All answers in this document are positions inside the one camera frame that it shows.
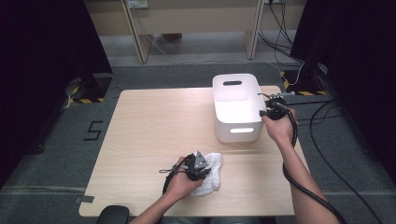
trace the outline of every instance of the person's right arm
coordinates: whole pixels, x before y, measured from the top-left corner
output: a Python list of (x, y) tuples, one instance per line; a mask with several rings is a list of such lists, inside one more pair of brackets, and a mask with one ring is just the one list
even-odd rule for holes
[[(295, 111), (292, 109), (291, 112), (295, 117)], [(288, 116), (279, 120), (271, 120), (264, 116), (262, 120), (265, 123), (268, 134), (279, 147), (283, 162), (290, 176), (306, 189), (328, 201), (291, 144), (292, 126)], [(311, 199), (292, 184), (290, 184), (290, 189), (294, 213), (298, 223), (338, 223), (336, 216), (327, 208)]]

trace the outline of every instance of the forearm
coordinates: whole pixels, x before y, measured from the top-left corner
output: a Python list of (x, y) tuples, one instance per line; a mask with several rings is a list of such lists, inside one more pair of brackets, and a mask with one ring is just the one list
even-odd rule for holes
[(130, 224), (157, 223), (157, 221), (160, 220), (163, 214), (165, 214), (165, 212), (169, 208), (171, 208), (177, 201), (177, 198), (165, 193), (152, 206), (146, 209), (146, 211), (136, 217)]
[[(323, 200), (328, 201), (312, 175), (306, 169), (293, 146), (288, 142), (277, 143), (277, 145), (291, 178)], [(305, 195), (293, 185), (290, 185), (290, 189), (294, 212), (298, 223), (338, 223), (335, 215), (321, 204)]]

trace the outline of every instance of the textured white fabric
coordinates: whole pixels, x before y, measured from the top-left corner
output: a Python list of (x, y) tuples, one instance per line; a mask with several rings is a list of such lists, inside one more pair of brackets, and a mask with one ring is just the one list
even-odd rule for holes
[(206, 195), (218, 190), (220, 187), (221, 154), (212, 152), (204, 155), (204, 157), (209, 164), (206, 169), (211, 168), (211, 170), (202, 183), (202, 186), (192, 191), (192, 196)]

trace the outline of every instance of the wearable hand device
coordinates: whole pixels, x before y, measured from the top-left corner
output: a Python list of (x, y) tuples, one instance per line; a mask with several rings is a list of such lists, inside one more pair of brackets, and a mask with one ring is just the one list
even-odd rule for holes
[[(163, 194), (166, 192), (172, 177), (177, 173), (186, 173), (187, 177), (192, 181), (206, 178), (211, 170), (210, 168), (206, 169), (206, 166), (209, 164), (200, 151), (197, 151), (196, 154), (197, 155), (195, 156), (193, 153), (191, 153), (186, 158), (184, 158), (183, 161), (175, 164), (170, 170), (160, 170), (160, 173), (170, 172), (170, 174), (165, 179), (165, 183), (163, 184)], [(186, 171), (179, 171), (178, 168), (180, 167), (184, 168)]]

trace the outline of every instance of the white plastic bin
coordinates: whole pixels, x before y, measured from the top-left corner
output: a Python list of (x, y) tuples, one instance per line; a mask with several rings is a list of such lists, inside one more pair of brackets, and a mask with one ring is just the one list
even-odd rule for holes
[(224, 143), (252, 142), (260, 137), (260, 110), (265, 103), (257, 79), (251, 74), (218, 75), (213, 78), (216, 135)]

